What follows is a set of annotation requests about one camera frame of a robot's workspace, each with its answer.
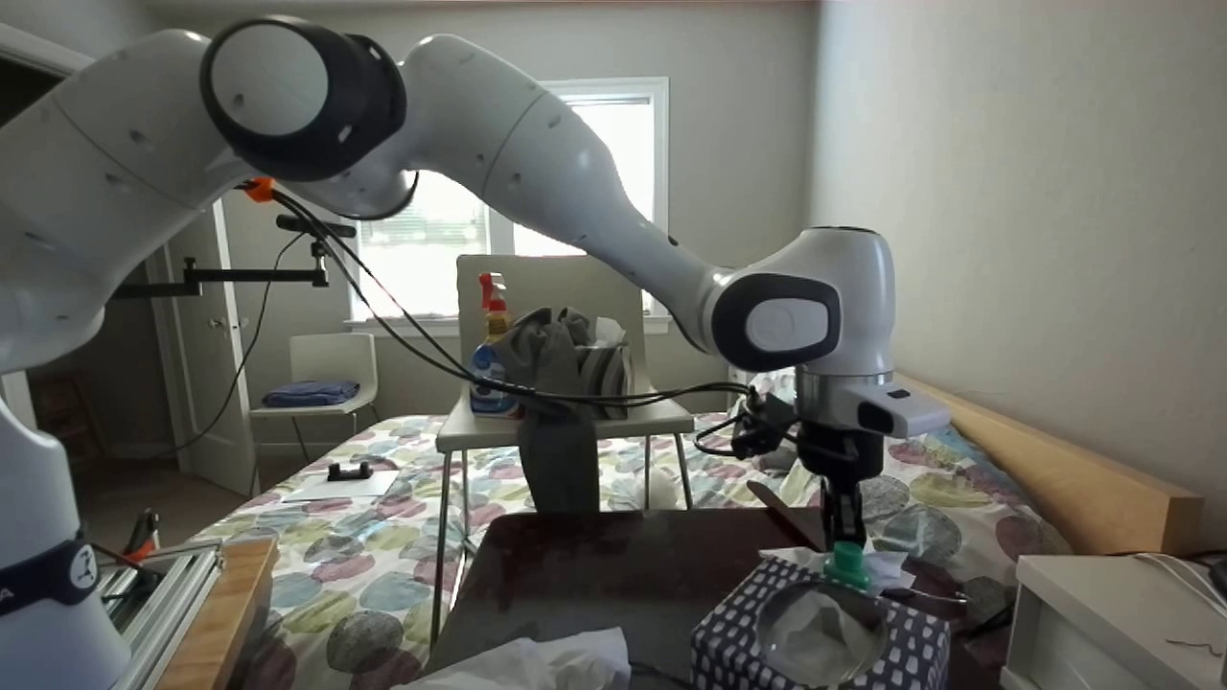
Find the bed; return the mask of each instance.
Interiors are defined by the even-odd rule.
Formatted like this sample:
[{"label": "bed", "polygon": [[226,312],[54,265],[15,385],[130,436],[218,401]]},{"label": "bed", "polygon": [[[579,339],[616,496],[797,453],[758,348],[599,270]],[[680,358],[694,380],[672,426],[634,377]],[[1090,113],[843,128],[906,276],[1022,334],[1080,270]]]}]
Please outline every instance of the bed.
[{"label": "bed", "polygon": [[[1199,499],[1113,455],[1038,433],[978,401],[941,395],[953,426],[916,440],[887,440],[887,472],[869,478],[869,534],[946,566],[953,579],[1012,583],[1019,551],[1183,551]],[[239,688],[394,688],[431,657],[437,550],[442,419],[383,419],[319,455],[280,486],[248,499],[195,542],[276,542],[270,623],[248,646]],[[653,447],[653,483],[668,486],[672,440]],[[310,496],[335,462],[386,472],[374,499]],[[813,474],[792,465],[689,453],[694,506],[758,506],[748,483],[773,486],[791,506],[817,506]],[[639,446],[602,446],[602,510],[639,510]],[[512,447],[471,453],[471,528],[530,510]],[[446,583],[455,583],[460,542]]]}]

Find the floor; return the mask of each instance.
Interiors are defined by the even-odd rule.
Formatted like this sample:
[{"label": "floor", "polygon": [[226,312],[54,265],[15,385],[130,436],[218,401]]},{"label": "floor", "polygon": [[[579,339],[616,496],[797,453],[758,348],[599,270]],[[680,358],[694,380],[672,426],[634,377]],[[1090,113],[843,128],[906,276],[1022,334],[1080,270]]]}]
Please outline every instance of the floor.
[{"label": "floor", "polygon": [[[266,486],[294,472],[276,465]],[[116,462],[97,472],[93,499],[82,506],[82,523],[93,545],[124,550],[133,519],[153,510],[160,545],[181,545],[224,514],[239,510],[247,496],[224,490],[207,478],[181,474],[175,465],[160,462]]]}]

